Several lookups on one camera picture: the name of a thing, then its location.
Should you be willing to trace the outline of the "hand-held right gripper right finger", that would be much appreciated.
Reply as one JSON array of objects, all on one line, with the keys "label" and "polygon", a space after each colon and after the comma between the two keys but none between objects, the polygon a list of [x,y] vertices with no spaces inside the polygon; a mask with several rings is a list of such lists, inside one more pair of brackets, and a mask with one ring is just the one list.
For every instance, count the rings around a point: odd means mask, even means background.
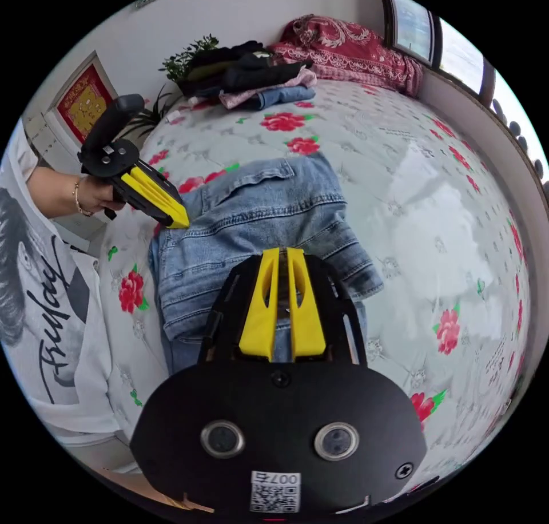
[{"label": "hand-held right gripper right finger", "polygon": [[325,338],[303,250],[288,248],[287,265],[292,357],[321,357]]}]

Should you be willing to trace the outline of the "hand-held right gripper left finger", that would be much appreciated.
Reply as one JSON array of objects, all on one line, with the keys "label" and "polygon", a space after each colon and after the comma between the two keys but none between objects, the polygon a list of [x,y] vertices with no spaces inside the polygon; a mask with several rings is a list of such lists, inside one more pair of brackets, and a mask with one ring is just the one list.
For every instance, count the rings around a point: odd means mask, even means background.
[{"label": "hand-held right gripper left finger", "polygon": [[246,357],[272,361],[276,340],[280,250],[262,253],[238,349]]}]

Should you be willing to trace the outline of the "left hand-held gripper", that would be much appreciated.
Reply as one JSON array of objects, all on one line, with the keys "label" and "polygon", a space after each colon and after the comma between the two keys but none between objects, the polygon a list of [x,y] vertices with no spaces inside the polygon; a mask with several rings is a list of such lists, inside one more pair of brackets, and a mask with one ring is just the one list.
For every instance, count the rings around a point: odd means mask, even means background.
[{"label": "left hand-held gripper", "polygon": [[116,200],[129,204],[165,228],[182,229],[190,224],[175,186],[140,159],[140,151],[132,142],[120,139],[97,149],[83,145],[78,158],[84,174],[113,187]]}]

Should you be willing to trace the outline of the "person's left hand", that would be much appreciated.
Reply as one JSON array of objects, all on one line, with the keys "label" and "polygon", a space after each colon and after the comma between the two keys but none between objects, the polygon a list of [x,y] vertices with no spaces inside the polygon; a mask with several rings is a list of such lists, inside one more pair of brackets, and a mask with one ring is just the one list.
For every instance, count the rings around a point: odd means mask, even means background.
[{"label": "person's left hand", "polygon": [[125,203],[114,198],[113,187],[104,180],[85,176],[78,182],[75,197],[79,209],[90,216],[105,210],[120,211]]}]

